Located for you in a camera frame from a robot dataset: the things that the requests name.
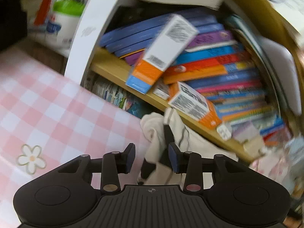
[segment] black object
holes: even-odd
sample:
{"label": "black object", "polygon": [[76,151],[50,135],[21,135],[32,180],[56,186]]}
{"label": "black object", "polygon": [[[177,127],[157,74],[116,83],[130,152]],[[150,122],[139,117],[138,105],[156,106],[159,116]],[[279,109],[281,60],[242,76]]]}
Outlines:
{"label": "black object", "polygon": [[[102,159],[81,155],[22,186],[13,204],[19,228],[66,227],[283,227],[290,205],[280,184],[217,154],[205,159],[180,152],[170,143],[169,158],[176,173],[187,173],[178,185],[126,185],[119,173],[129,173],[135,145]],[[90,183],[101,172],[101,189]],[[203,189],[203,172],[212,172],[214,185]]]}
{"label": "black object", "polygon": [[20,0],[0,0],[0,51],[26,36],[26,12]]}

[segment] product box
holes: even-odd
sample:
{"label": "product box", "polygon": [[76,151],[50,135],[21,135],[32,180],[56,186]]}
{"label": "product box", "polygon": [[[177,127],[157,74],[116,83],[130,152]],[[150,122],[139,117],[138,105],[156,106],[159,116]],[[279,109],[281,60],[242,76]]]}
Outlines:
{"label": "product box", "polygon": [[168,85],[165,85],[163,80],[160,78],[156,83],[153,93],[156,96],[158,96],[164,100],[167,100],[169,98],[169,87],[168,87]]}
{"label": "product box", "polygon": [[168,104],[185,113],[209,129],[221,124],[213,103],[205,99],[190,86],[177,82],[169,87],[170,100]]}
{"label": "product box", "polygon": [[126,85],[146,94],[197,33],[197,29],[186,19],[173,14],[151,46],[138,59]]}

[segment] table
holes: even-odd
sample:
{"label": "table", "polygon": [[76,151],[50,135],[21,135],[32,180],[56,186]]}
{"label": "table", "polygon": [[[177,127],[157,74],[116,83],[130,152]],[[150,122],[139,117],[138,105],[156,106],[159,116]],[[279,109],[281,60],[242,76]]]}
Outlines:
{"label": "table", "polygon": [[81,154],[100,158],[134,143],[136,159],[120,183],[135,184],[149,145],[139,121],[16,47],[0,54],[0,227],[20,224],[18,188]]}

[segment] flower print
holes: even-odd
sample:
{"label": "flower print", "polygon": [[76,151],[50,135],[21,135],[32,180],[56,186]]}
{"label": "flower print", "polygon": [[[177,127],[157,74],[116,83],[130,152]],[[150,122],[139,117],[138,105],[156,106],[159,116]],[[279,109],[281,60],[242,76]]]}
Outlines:
{"label": "flower print", "polygon": [[46,162],[39,157],[39,155],[42,152],[42,148],[40,146],[34,146],[31,148],[29,145],[24,144],[21,147],[21,150],[23,152],[23,155],[20,155],[17,158],[17,163],[20,166],[25,165],[26,166],[26,172],[28,174],[35,174],[36,169],[44,169],[47,164]]}

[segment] white shelf frame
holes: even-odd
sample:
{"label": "white shelf frame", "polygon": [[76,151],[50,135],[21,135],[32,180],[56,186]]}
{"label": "white shelf frame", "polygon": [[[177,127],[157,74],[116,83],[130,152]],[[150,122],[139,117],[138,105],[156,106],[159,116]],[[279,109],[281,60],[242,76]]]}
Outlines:
{"label": "white shelf frame", "polygon": [[80,22],[66,64],[64,76],[82,83],[95,53],[95,47],[115,14],[120,0],[89,0]]}

